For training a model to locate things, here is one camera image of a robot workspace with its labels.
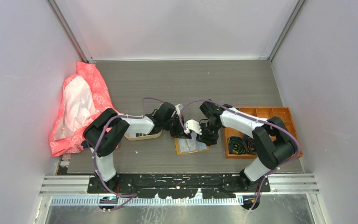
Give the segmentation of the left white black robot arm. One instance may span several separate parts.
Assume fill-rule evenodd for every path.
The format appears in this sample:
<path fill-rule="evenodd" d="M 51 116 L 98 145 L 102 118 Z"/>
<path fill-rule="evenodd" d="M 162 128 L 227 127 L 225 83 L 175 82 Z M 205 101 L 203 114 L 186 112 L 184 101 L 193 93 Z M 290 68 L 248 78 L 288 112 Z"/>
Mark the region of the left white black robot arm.
<path fill-rule="evenodd" d="M 158 109 L 143 116 L 120 114 L 112 108 L 102 112 L 83 132 L 83 137 L 91 149 L 95 174 L 99 177 L 99 187 L 105 192 L 113 192 L 117 187 L 113 152 L 126 134 L 153 135 L 163 130 L 173 138 L 190 139 L 180 122 L 179 108 L 163 102 Z"/>

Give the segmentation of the orange leather card holder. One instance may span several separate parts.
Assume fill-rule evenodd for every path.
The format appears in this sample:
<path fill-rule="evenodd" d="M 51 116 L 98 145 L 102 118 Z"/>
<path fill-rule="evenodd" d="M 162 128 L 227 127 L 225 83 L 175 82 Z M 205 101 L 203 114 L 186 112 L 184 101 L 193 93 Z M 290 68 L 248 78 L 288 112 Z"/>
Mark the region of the orange leather card holder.
<path fill-rule="evenodd" d="M 196 135 L 191 139 L 175 138 L 175 148 L 177 155 L 192 154 L 209 150 L 209 146 L 196 140 Z"/>

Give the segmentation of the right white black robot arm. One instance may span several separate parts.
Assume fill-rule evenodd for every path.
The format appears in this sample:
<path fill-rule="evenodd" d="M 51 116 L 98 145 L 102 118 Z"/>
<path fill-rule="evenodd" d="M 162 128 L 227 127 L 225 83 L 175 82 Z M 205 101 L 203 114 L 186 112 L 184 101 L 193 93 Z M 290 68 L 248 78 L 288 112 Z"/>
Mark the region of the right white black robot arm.
<path fill-rule="evenodd" d="M 207 146 L 215 145 L 218 131 L 223 127 L 235 129 L 253 141 L 257 158 L 239 173 L 241 188 L 247 192 L 258 186 L 260 178 L 271 174 L 279 165 L 288 162 L 290 157 L 300 153 L 298 140 L 279 117 L 258 118 L 210 100 L 203 102 L 200 110 L 207 122 L 200 125 L 201 133 L 197 141 Z"/>

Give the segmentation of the white patterned card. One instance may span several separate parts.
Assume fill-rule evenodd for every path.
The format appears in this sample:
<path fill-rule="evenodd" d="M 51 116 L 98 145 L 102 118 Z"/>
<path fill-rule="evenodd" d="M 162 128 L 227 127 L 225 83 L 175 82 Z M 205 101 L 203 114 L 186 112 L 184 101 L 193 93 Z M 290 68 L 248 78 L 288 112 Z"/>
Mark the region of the white patterned card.
<path fill-rule="evenodd" d="M 178 139 L 179 154 L 186 154 L 198 150 L 197 143 L 193 139 Z"/>

